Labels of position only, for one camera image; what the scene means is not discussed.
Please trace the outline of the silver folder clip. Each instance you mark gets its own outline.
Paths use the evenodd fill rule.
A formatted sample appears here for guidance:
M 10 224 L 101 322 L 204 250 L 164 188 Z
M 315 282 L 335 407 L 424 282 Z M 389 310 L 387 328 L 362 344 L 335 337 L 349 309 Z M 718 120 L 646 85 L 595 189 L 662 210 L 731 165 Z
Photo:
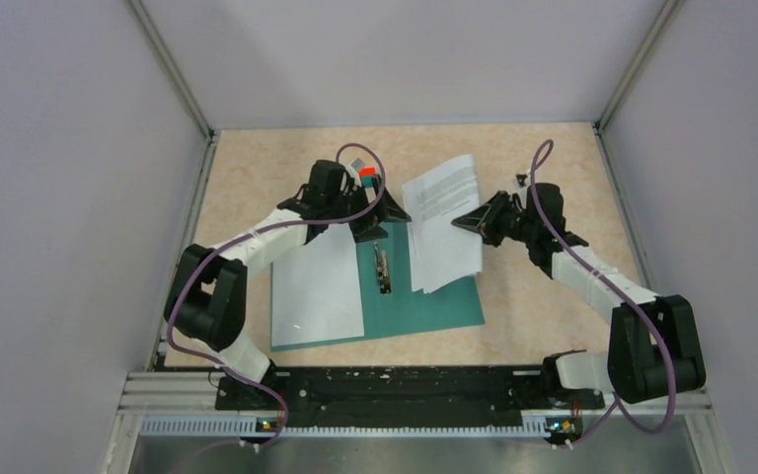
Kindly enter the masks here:
M 373 243 L 376 279 L 381 294 L 392 292 L 392 279 L 388 255 L 378 242 Z

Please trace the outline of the green file folder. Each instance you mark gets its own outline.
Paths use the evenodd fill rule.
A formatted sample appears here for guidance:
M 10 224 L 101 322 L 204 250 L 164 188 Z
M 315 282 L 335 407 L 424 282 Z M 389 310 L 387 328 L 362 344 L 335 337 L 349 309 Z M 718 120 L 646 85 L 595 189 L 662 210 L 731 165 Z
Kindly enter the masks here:
M 364 336 L 288 349 L 298 350 L 357 341 L 376 340 L 424 332 L 482 325 L 485 316 L 473 277 L 460 278 L 432 293 L 413 291 L 411 284 L 408 229 L 404 223 L 387 223 L 385 239 L 356 245 L 364 323 Z M 373 243 L 386 250 L 392 292 L 379 292 Z

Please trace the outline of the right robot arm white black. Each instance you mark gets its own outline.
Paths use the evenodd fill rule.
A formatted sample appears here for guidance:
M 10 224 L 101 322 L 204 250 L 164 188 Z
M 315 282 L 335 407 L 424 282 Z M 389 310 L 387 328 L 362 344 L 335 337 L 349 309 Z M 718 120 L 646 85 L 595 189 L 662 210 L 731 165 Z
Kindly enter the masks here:
M 568 231 L 558 186 L 499 191 L 452 224 L 480 235 L 486 245 L 497 247 L 505 239 L 524 244 L 537 268 L 580 295 L 609 324 L 607 352 L 544 358 L 539 392 L 547 404 L 564 407 L 579 389 L 613 392 L 635 404 L 705 385 L 692 304 L 680 295 L 661 296 L 603 263 Z

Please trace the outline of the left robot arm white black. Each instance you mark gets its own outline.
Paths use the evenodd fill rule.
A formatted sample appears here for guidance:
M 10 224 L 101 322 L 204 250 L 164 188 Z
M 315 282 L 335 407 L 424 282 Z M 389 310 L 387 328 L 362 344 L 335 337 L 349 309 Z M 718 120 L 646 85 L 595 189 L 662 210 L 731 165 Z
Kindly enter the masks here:
M 249 278 L 331 225 L 347 225 L 362 243 L 387 237 L 384 222 L 411 221 L 383 186 L 378 174 L 363 182 L 352 166 L 319 160 L 307 183 L 259 224 L 214 247 L 186 247 L 165 306 L 168 330 L 204 345 L 205 358 L 242 376 L 239 393 L 249 405 L 270 405 L 277 392 L 267 375 L 271 361 L 244 332 Z

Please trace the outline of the printed white paper sheet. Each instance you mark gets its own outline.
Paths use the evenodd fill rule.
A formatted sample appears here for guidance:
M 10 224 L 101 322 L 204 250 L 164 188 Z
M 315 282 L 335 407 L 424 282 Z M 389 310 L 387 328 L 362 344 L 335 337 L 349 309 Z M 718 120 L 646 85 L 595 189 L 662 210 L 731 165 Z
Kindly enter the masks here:
M 472 154 L 454 157 L 403 184 L 412 290 L 432 293 L 483 269 L 482 238 L 452 224 L 481 205 Z

